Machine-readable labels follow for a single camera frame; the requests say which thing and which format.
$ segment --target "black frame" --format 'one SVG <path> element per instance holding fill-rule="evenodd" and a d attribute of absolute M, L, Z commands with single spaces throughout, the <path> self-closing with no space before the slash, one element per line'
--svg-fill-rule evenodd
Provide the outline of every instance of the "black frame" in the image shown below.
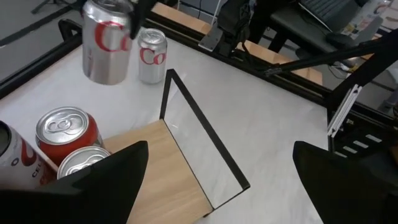
<path fill-rule="evenodd" d="M 221 157 L 223 158 L 223 160 L 227 164 L 228 168 L 230 169 L 232 174 L 235 176 L 235 179 L 238 181 L 239 185 L 242 188 L 242 191 L 240 191 L 235 196 L 231 197 L 230 199 L 228 199 L 227 201 L 223 202 L 221 205 L 219 205 L 219 206 L 217 206 L 215 208 L 211 204 L 211 201 L 208 199 L 208 197 L 206 195 L 206 192 L 203 190 L 203 187 L 201 186 L 201 184 L 200 184 L 199 180 L 197 179 L 195 173 L 191 169 L 191 171 L 192 171 L 193 175 L 195 176 L 195 178 L 197 179 L 197 181 L 198 181 L 203 193 L 206 195 L 207 201 L 209 201 L 209 203 L 211 205 L 212 211 L 205 215 L 205 216 L 207 216 L 207 215 L 211 214 L 212 212 L 214 212 L 215 210 L 217 210 L 220 207 L 222 207 L 223 205 L 225 205 L 226 203 L 228 203 L 230 200 L 236 198 L 241 193 L 245 192 L 247 189 L 250 188 L 250 184 L 249 184 L 249 181 L 247 180 L 247 178 L 244 176 L 244 174 L 241 171 L 241 169 L 239 168 L 239 166 L 237 165 L 237 163 L 235 162 L 235 160 L 232 158 L 231 154 L 228 152 L 227 148 L 225 147 L 225 145 L 222 142 L 222 140 L 220 139 L 220 137 L 218 137 L 216 131 L 213 129 L 213 127 L 211 126 L 210 122 L 207 120 L 205 114 L 203 114 L 202 110 L 199 108 L 198 104 L 193 99 L 191 93 L 188 91 L 187 87 L 184 85 L 184 83 L 182 82 L 181 78 L 179 77 L 177 72 L 175 72 L 174 69 L 169 69 L 169 70 L 166 71 L 166 78 L 165 78 L 163 97 L 162 97 L 162 106 L 160 107 L 159 119 L 164 120 L 165 113 L 166 113 L 166 108 L 167 108 L 167 102 L 168 102 L 168 99 L 169 99 L 169 92 L 170 92 L 170 86 L 171 86 L 172 80 L 174 81 L 174 83 L 177 86 L 177 88 L 181 91 L 181 94 L 183 95 L 183 97 L 187 101 L 189 107 L 191 107 L 193 113 L 198 118 L 201 126 L 203 127 L 203 129 L 205 129 L 205 131 L 206 131 L 207 135 L 210 137 L 212 143 L 215 145 L 215 147 L 217 148 L 219 154 L 221 155 Z"/>
<path fill-rule="evenodd" d="M 296 95 L 299 95 L 305 99 L 308 99 L 314 103 L 317 103 L 321 106 L 324 106 L 328 109 L 328 121 L 330 122 L 331 117 L 333 116 L 336 110 L 336 104 L 341 102 L 343 95 L 348 91 L 353 83 L 364 83 L 361 82 L 362 77 L 356 77 L 354 75 L 350 76 L 349 80 L 343 82 L 341 87 L 339 86 L 335 90 L 329 90 L 323 86 L 317 85 L 314 82 L 306 80 L 298 75 L 294 75 L 291 72 L 285 72 L 279 75 L 273 76 L 265 76 L 262 72 L 254 69 L 254 67 L 270 67 L 273 66 L 271 63 L 263 61 L 259 58 L 253 57 L 253 62 L 255 65 L 259 66 L 250 66 L 245 63 L 244 52 L 240 50 L 235 50 L 232 57 L 225 57 L 216 52 L 209 52 L 198 46 L 199 41 L 205 36 L 202 33 L 199 33 L 189 27 L 185 27 L 175 21 L 172 21 L 168 18 L 162 17 L 154 12 L 151 12 L 145 23 L 145 27 L 152 27 L 156 29 L 160 29 L 163 31 L 168 38 L 176 40 L 183 45 L 186 45 L 190 48 L 193 48 L 201 53 L 209 55 L 217 60 L 220 60 L 228 65 L 234 66 L 244 72 L 247 72 L 251 75 L 254 75 L 262 80 L 270 82 L 274 85 L 277 85 L 285 90 L 288 90 Z M 34 76 L 38 75 L 40 72 L 45 70 L 47 67 L 51 66 L 51 64 L 55 63 L 57 60 L 60 60 L 67 53 L 71 52 L 73 49 L 77 48 L 81 44 L 81 33 L 70 36 L 72 33 L 70 31 L 71 26 L 68 25 L 60 25 L 60 29 L 63 34 L 67 34 L 64 36 L 65 41 L 61 43 L 59 46 L 55 47 L 51 51 L 47 52 L 42 57 L 38 58 L 34 62 L 30 63 L 26 67 L 21 70 L 13 73 L 8 79 L 3 80 L 0 83 L 0 98 L 5 97 L 7 94 L 23 85 L 25 82 L 29 81 Z M 375 59 L 375 61 L 383 62 L 383 58 Z M 361 103 L 356 102 L 351 111 L 349 112 L 348 117 L 346 118 L 345 124 L 350 123 L 349 119 L 352 118 L 358 122 L 354 124 L 350 124 L 350 126 L 354 126 L 355 128 L 347 128 L 347 130 L 357 131 L 361 129 L 361 127 L 375 127 L 377 126 L 377 130 L 380 132 L 385 132 L 385 137 L 383 140 L 385 142 L 390 142 L 388 144 L 391 146 L 395 144 L 393 141 L 395 138 L 392 136 L 398 136 L 396 127 L 398 127 L 398 121 L 378 112 L 374 109 L 371 109 Z M 337 135 L 334 139 L 329 138 L 329 150 L 330 151 L 339 151 L 342 145 L 342 142 L 345 142 L 345 136 L 350 135 L 349 131 L 341 131 L 339 135 Z"/>

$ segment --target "silver can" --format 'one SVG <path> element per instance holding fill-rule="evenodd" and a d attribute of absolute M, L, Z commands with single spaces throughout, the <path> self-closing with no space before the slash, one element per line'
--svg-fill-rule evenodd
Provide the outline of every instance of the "silver can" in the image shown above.
<path fill-rule="evenodd" d="M 57 179 L 61 179 L 62 177 L 84 169 L 110 155 L 111 154 L 107 150 L 96 146 L 78 149 L 69 154 L 62 161 L 58 169 Z"/>
<path fill-rule="evenodd" d="M 83 6 L 83 71 L 105 85 L 122 82 L 131 50 L 128 0 L 88 0 Z"/>
<path fill-rule="evenodd" d="M 0 121 L 0 189 L 34 189 L 55 172 L 16 130 Z"/>
<path fill-rule="evenodd" d="M 167 39 L 157 29 L 144 29 L 138 38 L 139 79 L 148 84 L 162 81 L 166 73 Z"/>

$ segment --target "can rim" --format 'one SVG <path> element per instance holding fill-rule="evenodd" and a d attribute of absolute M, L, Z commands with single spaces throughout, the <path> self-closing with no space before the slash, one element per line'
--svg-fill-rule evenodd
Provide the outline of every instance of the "can rim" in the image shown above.
<path fill-rule="evenodd" d="M 159 43 L 151 43 L 151 42 L 146 41 L 146 40 L 142 37 L 142 35 L 143 35 L 145 32 L 148 32 L 148 31 L 155 31 L 155 32 L 159 33 L 159 34 L 162 36 L 163 41 L 161 41 L 161 42 L 159 42 Z M 151 45 L 160 45 L 160 44 L 163 44 L 164 42 L 166 42 L 166 40 L 167 40 L 166 35 L 165 35 L 161 30 L 154 29 L 154 28 L 146 28 L 146 29 L 144 29 L 144 30 L 141 31 L 141 33 L 139 34 L 139 38 L 140 38 L 143 42 L 145 42 L 146 44 L 151 44 Z"/>
<path fill-rule="evenodd" d="M 3 152 L 0 151 L 0 157 L 7 151 L 8 147 L 11 144 L 11 138 L 12 138 L 12 134 L 11 134 L 11 128 L 3 121 L 0 121 L 0 128 L 4 128 L 7 132 L 8 138 L 7 138 L 7 145 L 4 148 Z"/>
<path fill-rule="evenodd" d="M 95 6 L 100 7 L 102 10 L 106 11 L 106 12 L 110 12 L 110 13 L 114 13 L 114 14 L 120 14 L 120 15 L 126 15 L 127 13 L 131 12 L 134 10 L 134 6 L 132 5 L 132 3 L 130 1 L 125 1 L 126 5 L 129 7 L 129 11 L 126 12 L 118 12 L 118 11 L 112 11 L 109 10 L 105 7 L 103 7 L 102 5 L 100 5 L 98 3 L 98 0 L 90 0 L 93 4 L 95 4 Z"/>
<path fill-rule="evenodd" d="M 86 147 L 81 147 L 79 149 L 74 150 L 73 152 L 71 152 L 69 155 L 67 155 L 63 161 L 61 162 L 58 171 L 57 171 L 57 180 L 62 178 L 62 172 L 65 169 L 65 166 L 68 164 L 68 162 L 70 161 L 70 159 L 74 156 L 76 156 L 77 154 L 80 154 L 82 152 L 86 152 L 86 151 L 90 151 L 90 150 L 95 150 L 95 151 L 101 151 L 104 152 L 107 156 L 110 156 L 111 153 L 108 152 L 106 149 L 102 148 L 102 147 L 98 147 L 98 146 L 86 146 Z"/>
<path fill-rule="evenodd" d="M 43 134 L 42 134 L 42 132 L 41 132 L 41 130 L 42 130 L 42 128 L 43 128 L 44 121 L 45 121 L 50 115 L 53 115 L 55 112 L 59 112 L 59 111 L 62 111 L 62 110 L 75 110 L 75 111 L 81 112 L 81 113 L 84 115 L 85 119 L 87 120 L 87 127 L 85 128 L 84 131 L 82 131 L 79 135 L 77 135 L 76 137 L 74 137 L 72 140 L 65 141 L 65 142 L 61 142 L 61 143 L 59 143 L 59 142 L 53 142 L 53 141 L 48 140 L 46 137 L 44 137 Z M 68 144 L 68 143 L 71 143 L 71 142 L 73 142 L 73 141 L 76 141 L 76 139 L 80 138 L 82 135 L 84 135 L 84 134 L 87 132 L 87 129 L 88 129 L 89 126 L 90 126 L 90 119 L 89 119 L 89 117 L 88 117 L 87 112 L 85 112 L 85 111 L 83 111 L 82 109 L 80 109 L 80 108 L 78 108 L 78 107 L 75 107 L 75 106 L 62 106 L 62 107 L 55 108 L 55 109 L 53 109 L 53 110 L 51 110 L 51 111 L 45 113 L 45 114 L 39 119 L 39 121 L 38 121 L 37 124 L 36 124 L 36 137 L 37 137 L 40 141 L 42 141 L 42 142 L 44 142 L 44 143 L 47 143 L 47 144 L 50 144 L 50 145 L 53 145 L 53 146 L 61 146 L 61 145 Z"/>

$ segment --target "red can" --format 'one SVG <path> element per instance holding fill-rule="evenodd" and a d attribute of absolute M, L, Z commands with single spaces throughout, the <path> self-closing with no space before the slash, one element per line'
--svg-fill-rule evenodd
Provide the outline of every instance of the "red can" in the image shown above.
<path fill-rule="evenodd" d="M 61 107 L 45 114 L 36 126 L 36 142 L 58 166 L 79 148 L 103 147 L 94 118 L 76 107 Z"/>
<path fill-rule="evenodd" d="M 56 173 L 16 130 L 0 121 L 0 189 L 34 189 Z"/>

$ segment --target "coca-cola can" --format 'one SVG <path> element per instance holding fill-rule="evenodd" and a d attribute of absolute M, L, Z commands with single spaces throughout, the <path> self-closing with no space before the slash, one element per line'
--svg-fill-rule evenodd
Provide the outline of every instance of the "coca-cola can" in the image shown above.
<path fill-rule="evenodd" d="M 34 189 L 55 180 L 55 171 L 19 133 L 0 121 L 0 189 Z"/>
<path fill-rule="evenodd" d="M 137 40 L 139 46 L 139 79 L 148 84 L 162 81 L 166 73 L 167 39 L 157 29 L 144 29 Z"/>
<path fill-rule="evenodd" d="M 128 0 L 88 0 L 83 6 L 83 71 L 105 85 L 122 82 L 131 50 Z"/>
<path fill-rule="evenodd" d="M 61 163 L 57 179 L 61 179 L 67 175 L 84 169 L 92 164 L 110 156 L 111 154 L 101 148 L 96 146 L 83 147 L 69 154 Z"/>
<path fill-rule="evenodd" d="M 57 166 L 81 147 L 103 147 L 92 115 L 76 107 L 57 108 L 41 117 L 36 125 L 36 143 Z"/>

